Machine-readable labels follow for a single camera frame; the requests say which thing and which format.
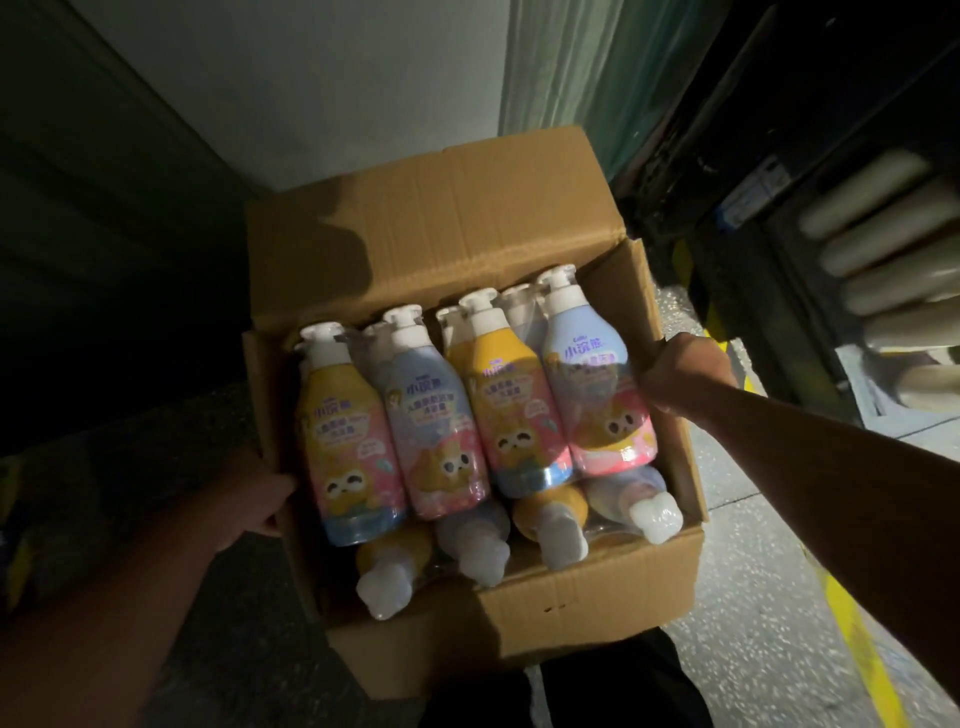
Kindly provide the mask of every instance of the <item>person's left hand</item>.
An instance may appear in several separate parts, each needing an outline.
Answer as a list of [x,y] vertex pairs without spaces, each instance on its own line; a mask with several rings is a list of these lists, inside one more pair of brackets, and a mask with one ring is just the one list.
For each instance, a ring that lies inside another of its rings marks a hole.
[[292,475],[272,473],[251,448],[233,452],[217,479],[197,495],[216,530],[218,550],[231,546],[244,531],[278,535],[274,514],[296,487]]

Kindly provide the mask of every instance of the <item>children's shampoo bottle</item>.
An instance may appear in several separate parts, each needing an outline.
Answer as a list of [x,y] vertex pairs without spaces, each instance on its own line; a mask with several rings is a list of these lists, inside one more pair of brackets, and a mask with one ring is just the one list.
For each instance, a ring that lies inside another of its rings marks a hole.
[[657,437],[623,339],[587,303],[575,272],[562,265],[538,278],[549,288],[543,363],[577,468],[586,475],[619,473],[653,460]]
[[437,521],[437,543],[457,560],[460,572],[482,587],[503,580],[510,559],[510,516],[496,500]]
[[490,495],[487,465],[464,384],[419,323],[418,305],[392,308],[387,415],[407,492],[424,520],[472,508]]
[[567,482],[573,461],[540,360],[520,341],[492,288],[460,300],[476,337],[467,388],[487,460],[509,498]]
[[383,403],[350,361],[344,328],[304,328],[310,360],[301,426],[307,468],[335,546],[375,539],[396,528],[406,498]]
[[537,356],[542,356],[546,316],[538,298],[537,288],[530,283],[521,283],[500,292],[500,305],[510,328]]
[[410,603],[432,555],[430,526],[417,521],[357,548],[357,594],[374,619],[389,619]]
[[437,322],[444,333],[444,357],[464,379],[473,360],[473,329],[467,315],[459,305],[451,305],[437,311]]
[[652,465],[593,478],[584,490],[594,511],[609,521],[639,528],[651,544],[662,544],[684,527],[680,506]]
[[378,321],[363,329],[364,338],[367,340],[367,366],[364,375],[381,395],[387,390],[390,360],[394,357],[393,334],[394,328],[385,321]]
[[589,506],[575,485],[562,485],[514,503],[514,524],[531,541],[540,544],[543,563],[551,570],[565,569],[587,558],[584,538]]

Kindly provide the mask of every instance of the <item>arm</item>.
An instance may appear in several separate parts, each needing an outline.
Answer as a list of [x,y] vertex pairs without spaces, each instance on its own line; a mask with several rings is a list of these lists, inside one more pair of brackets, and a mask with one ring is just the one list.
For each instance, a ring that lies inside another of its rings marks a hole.
[[690,334],[670,340],[641,388],[716,438],[820,563],[960,697],[960,464],[742,392],[727,356]]
[[237,453],[220,478],[153,524],[112,569],[0,636],[7,724],[131,726],[218,550],[268,519],[292,478]]

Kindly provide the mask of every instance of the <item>forearm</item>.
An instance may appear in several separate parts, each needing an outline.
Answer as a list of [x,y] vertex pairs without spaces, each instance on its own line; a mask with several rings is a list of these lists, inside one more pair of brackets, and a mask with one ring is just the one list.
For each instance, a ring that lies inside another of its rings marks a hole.
[[203,508],[166,514],[99,579],[0,638],[11,726],[130,726],[217,548]]
[[948,574],[960,465],[701,376],[678,405],[727,450],[817,559],[954,695]]

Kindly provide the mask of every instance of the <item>open cardboard box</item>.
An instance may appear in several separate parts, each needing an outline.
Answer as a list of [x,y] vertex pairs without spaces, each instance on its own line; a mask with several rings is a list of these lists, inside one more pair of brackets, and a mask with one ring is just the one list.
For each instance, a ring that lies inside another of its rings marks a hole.
[[[316,182],[247,210],[253,331],[244,351],[261,447],[277,471],[300,472],[293,433],[297,330],[363,326],[390,306],[449,304],[575,263],[590,303],[620,332],[637,371],[662,342],[641,243],[623,220],[583,131],[506,136]],[[689,611],[707,516],[686,423],[653,413],[656,465],[684,511],[662,546],[632,536],[591,545],[550,572],[514,539],[502,584],[441,579],[385,622],[353,587],[352,549],[324,540],[304,481],[278,519],[309,619],[371,697],[424,694],[442,683],[621,640]]]

